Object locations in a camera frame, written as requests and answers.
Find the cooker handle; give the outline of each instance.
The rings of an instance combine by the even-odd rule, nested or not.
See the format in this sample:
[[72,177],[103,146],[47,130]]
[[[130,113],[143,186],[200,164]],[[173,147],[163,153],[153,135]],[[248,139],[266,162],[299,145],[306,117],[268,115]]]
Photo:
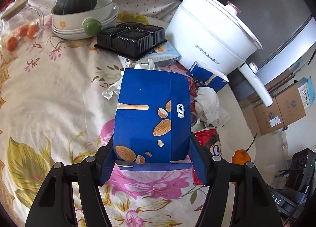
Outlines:
[[248,80],[254,90],[257,92],[263,103],[266,107],[272,105],[272,98],[268,93],[267,89],[264,87],[263,83],[260,79],[255,75],[255,73],[251,70],[248,64],[244,63],[242,66],[238,67],[239,71],[244,75],[244,77]]

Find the green knob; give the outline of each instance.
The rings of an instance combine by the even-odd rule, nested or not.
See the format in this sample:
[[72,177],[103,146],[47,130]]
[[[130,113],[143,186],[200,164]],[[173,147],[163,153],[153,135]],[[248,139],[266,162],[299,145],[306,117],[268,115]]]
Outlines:
[[89,36],[96,36],[101,31],[102,25],[100,21],[93,18],[87,18],[83,21],[84,31]]

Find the blue box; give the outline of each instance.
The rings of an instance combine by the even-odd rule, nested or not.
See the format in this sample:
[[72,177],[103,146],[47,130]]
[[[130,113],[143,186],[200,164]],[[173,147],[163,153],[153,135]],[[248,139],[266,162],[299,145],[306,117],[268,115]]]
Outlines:
[[223,73],[199,61],[196,61],[186,74],[193,78],[196,88],[199,86],[210,87],[215,92],[229,82]]
[[[182,162],[188,154],[190,131],[190,96],[186,76],[155,70],[125,70],[113,137],[116,163],[120,169],[168,171],[190,168],[191,163]],[[164,144],[162,147],[158,145],[159,140]],[[144,157],[145,163],[122,160],[116,146],[131,149],[136,156]]]
[[301,95],[302,102],[304,104],[304,108],[306,109],[310,105],[312,105],[315,101],[315,90],[312,83],[312,78],[308,79],[303,77],[300,81],[297,82],[298,91]]

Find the white appliance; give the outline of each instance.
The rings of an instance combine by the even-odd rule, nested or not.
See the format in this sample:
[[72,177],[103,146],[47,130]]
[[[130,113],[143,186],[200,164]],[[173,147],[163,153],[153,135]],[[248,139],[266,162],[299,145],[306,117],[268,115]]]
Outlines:
[[258,68],[246,59],[262,46],[237,17],[232,3],[216,0],[183,0],[167,30],[166,39],[180,53],[180,63],[189,69],[195,61],[216,68],[225,75],[238,68],[268,107],[272,99],[260,79]]

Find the white wall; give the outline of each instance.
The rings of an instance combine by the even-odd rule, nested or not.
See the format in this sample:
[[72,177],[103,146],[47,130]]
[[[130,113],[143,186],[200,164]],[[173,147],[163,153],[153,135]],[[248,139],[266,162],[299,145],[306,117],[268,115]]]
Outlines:
[[[314,44],[306,54],[311,57],[312,53],[316,49]],[[294,79],[289,84],[293,83],[293,80],[300,80],[303,77],[312,77],[314,88],[316,89],[316,56],[312,60],[309,66],[305,66],[298,73],[296,73]],[[288,156],[291,159],[293,154],[301,151],[305,148],[315,149],[316,145],[316,102],[305,109],[306,116],[300,120],[290,124],[288,130],[285,131],[286,141],[288,143]]]

